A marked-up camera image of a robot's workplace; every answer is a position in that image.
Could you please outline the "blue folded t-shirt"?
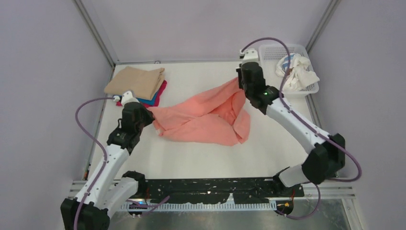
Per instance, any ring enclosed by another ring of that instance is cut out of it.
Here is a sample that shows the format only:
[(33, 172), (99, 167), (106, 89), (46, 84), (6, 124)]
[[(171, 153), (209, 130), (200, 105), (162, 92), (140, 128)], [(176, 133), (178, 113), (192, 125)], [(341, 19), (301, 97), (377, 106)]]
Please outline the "blue folded t-shirt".
[[(146, 100), (146, 99), (141, 99), (141, 98), (137, 98), (137, 100), (140, 103), (144, 104), (146, 107), (158, 106), (161, 94), (162, 94), (161, 92), (155, 93), (151, 100)], [(121, 99), (122, 99), (122, 96), (119, 96), (119, 95), (113, 96), (113, 101), (116, 103), (117, 106), (122, 106)]]

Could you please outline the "beige folded t-shirt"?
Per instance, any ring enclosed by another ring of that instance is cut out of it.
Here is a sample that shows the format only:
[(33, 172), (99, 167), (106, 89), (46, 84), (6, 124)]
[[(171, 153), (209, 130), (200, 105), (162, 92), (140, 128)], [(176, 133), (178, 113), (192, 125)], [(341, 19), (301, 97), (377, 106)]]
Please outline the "beige folded t-shirt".
[(131, 90), (137, 98), (151, 100), (165, 80), (164, 71), (164, 68), (143, 70), (125, 67), (112, 78), (104, 92), (120, 95)]

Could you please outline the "salmon pink t-shirt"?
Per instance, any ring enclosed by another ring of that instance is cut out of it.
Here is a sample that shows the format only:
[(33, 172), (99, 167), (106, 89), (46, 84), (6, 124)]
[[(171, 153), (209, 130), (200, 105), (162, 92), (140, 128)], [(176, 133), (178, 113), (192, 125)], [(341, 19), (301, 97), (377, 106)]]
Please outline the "salmon pink t-shirt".
[(250, 115), (238, 78), (170, 107), (150, 107), (160, 137), (176, 142), (234, 146), (246, 142)]

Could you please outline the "magenta folded t-shirt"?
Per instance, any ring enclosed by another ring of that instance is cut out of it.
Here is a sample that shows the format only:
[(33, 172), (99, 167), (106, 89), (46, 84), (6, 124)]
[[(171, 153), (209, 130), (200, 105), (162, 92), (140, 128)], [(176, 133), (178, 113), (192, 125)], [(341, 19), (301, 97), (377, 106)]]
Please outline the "magenta folded t-shirt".
[(165, 90), (165, 88), (166, 88), (166, 86), (167, 86), (167, 81), (164, 80), (157, 92), (163, 93), (164, 90)]

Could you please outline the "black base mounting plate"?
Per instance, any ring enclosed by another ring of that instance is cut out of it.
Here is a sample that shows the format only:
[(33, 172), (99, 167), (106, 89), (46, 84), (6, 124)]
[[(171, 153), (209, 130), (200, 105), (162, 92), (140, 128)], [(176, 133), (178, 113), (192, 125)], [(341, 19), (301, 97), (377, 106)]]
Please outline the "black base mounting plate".
[(131, 198), (160, 202), (169, 196), (169, 204), (223, 204), (232, 196), (237, 204), (261, 204), (267, 198), (303, 197), (297, 184), (282, 188), (271, 177), (209, 179), (147, 179)]

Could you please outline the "white crumpled t-shirt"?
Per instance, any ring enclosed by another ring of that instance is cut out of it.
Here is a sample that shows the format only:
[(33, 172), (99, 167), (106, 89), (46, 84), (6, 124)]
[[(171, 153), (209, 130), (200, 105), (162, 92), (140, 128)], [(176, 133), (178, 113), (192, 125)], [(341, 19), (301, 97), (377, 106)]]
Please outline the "white crumpled t-shirt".
[(282, 90), (295, 92), (305, 90), (308, 86), (320, 81), (317, 74), (308, 70), (310, 59), (298, 53), (291, 53), (280, 59), (276, 65), (275, 74), (284, 82)]

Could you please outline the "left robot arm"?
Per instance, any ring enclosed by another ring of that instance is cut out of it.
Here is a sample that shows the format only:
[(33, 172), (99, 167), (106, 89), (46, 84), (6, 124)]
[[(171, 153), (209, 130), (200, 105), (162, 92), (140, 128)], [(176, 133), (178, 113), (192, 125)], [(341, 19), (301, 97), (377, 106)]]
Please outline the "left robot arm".
[(138, 173), (126, 172), (119, 183), (110, 188), (121, 166), (140, 141), (144, 127), (153, 122), (153, 114), (139, 102), (123, 105), (117, 128), (102, 148), (103, 158), (96, 172), (73, 199), (61, 204), (61, 214), (67, 230), (106, 230), (119, 207), (138, 190)]

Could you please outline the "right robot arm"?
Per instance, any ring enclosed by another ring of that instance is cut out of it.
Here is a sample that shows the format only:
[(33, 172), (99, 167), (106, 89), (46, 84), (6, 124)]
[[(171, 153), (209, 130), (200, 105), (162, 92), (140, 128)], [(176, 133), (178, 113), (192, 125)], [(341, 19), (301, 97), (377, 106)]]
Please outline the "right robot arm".
[(345, 139), (342, 135), (330, 135), (310, 125), (277, 88), (266, 85), (257, 62), (240, 64), (236, 71), (239, 88), (243, 89), (250, 104), (285, 128), (308, 155), (302, 164), (283, 169), (273, 177), (280, 188), (302, 183), (321, 184), (345, 166)]

